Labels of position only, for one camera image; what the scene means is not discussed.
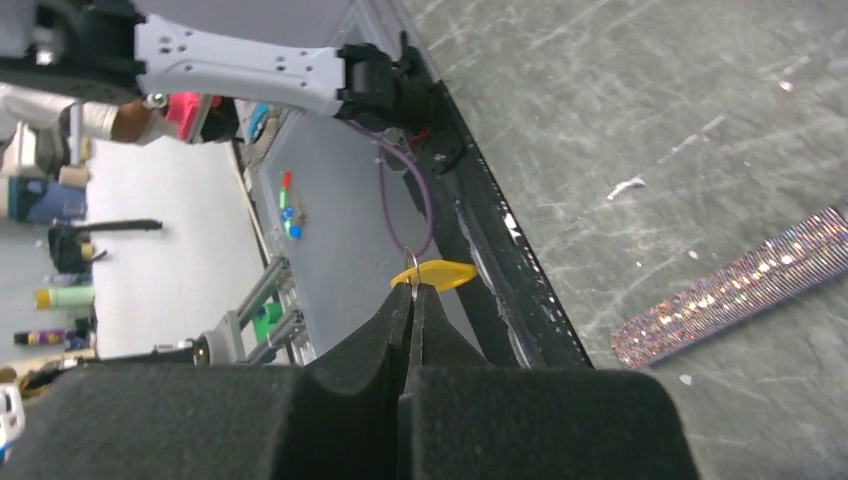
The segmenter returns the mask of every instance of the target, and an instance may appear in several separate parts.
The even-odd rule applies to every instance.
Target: white table
[[[89,167],[88,221],[165,224],[93,236],[109,252],[93,269],[101,356],[196,337],[241,303],[263,263],[229,144],[97,142]]]

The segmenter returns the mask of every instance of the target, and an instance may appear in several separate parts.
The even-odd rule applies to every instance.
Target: wire
[[[421,249],[419,251],[414,252],[414,253],[415,253],[416,257],[423,256],[427,252],[427,249],[430,248],[430,243],[432,243],[432,241],[433,241],[433,223],[434,223],[434,220],[433,220],[433,200],[430,197],[430,189],[427,188],[427,182],[424,181],[424,175],[421,174],[421,170],[418,169],[418,167],[415,165],[415,161],[411,158],[411,156],[409,154],[404,153],[401,149],[399,149],[395,145],[392,145],[391,142],[389,142],[388,140],[386,140],[382,136],[377,135],[375,133],[372,133],[372,132],[368,131],[367,129],[365,129],[364,127],[362,127],[361,125],[358,125],[356,123],[345,122],[345,124],[347,126],[349,126],[350,128],[352,128],[353,130],[361,133],[362,135],[367,137],[369,140],[376,143],[377,146],[379,147],[379,155],[380,155],[381,161],[379,162],[379,165],[377,165],[377,168],[378,168],[378,177],[379,177],[379,182],[380,182],[380,203],[382,204],[382,208],[383,208],[383,219],[386,222],[386,227],[389,230],[389,234],[392,236],[392,242],[394,242],[395,246],[400,251],[404,251],[404,249],[407,248],[407,247],[403,244],[403,242],[400,241],[400,238],[398,237],[397,232],[395,231],[395,228],[392,224],[391,216],[389,215],[389,202],[388,202],[388,199],[386,198],[386,172],[385,172],[386,166],[385,166],[385,162],[382,161],[382,156],[383,156],[382,154],[383,153],[389,153],[392,156],[394,156],[395,158],[397,158],[398,160],[400,160],[406,166],[406,168],[410,171],[410,173],[412,173],[412,176],[415,177],[415,182],[418,184],[418,189],[421,191],[421,199],[424,202],[424,218],[426,219],[426,222],[427,222],[427,227],[426,227],[427,228],[427,234],[424,237],[424,245],[421,247]]]

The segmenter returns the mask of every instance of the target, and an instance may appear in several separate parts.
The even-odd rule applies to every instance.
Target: scratched tabletop
[[[405,0],[599,368],[612,329],[848,194],[839,3]],[[837,281],[648,371],[704,478],[834,478],[846,342]]]

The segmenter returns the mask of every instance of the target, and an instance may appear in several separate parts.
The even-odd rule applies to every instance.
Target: robotic arm
[[[200,31],[128,0],[12,0],[0,7],[0,81],[102,103],[197,92],[356,121],[428,126],[434,100],[417,50],[295,48]],[[40,52],[50,51],[45,62]]]

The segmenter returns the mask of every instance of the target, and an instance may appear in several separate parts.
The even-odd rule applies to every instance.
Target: sparkly rectangular bar
[[[629,367],[648,365],[848,271],[848,221],[828,207],[612,332]]]

